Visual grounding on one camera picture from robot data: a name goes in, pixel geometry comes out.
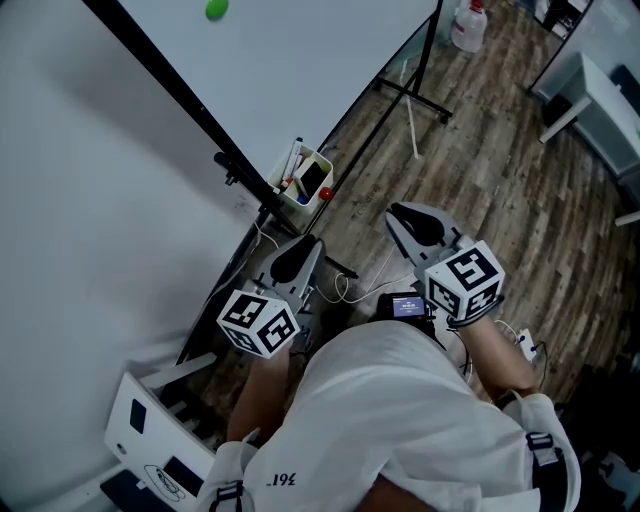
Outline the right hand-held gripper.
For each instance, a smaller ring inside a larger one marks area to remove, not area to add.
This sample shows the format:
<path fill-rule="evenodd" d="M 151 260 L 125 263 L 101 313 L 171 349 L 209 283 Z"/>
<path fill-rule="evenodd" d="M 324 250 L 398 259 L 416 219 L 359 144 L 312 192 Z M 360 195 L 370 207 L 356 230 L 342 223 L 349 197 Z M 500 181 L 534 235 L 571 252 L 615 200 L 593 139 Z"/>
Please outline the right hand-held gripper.
<path fill-rule="evenodd" d="M 504 299 L 505 271 L 486 242 L 463 234 L 442 211 L 396 202 L 385 222 L 414 265 L 411 287 L 453 326 L 477 321 Z"/>

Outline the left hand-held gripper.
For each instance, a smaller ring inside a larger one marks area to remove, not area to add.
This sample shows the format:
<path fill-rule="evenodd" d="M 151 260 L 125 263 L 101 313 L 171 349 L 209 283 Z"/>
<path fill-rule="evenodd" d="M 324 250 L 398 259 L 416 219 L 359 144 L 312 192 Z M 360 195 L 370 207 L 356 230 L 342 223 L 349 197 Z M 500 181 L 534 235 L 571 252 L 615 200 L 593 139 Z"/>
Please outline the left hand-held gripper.
<path fill-rule="evenodd" d="M 311 348 L 315 317 L 310 298 L 325 244 L 307 234 L 267 256 L 257 275 L 231 290 L 217 323 L 231 344 L 262 359 L 287 346 L 295 355 Z"/>

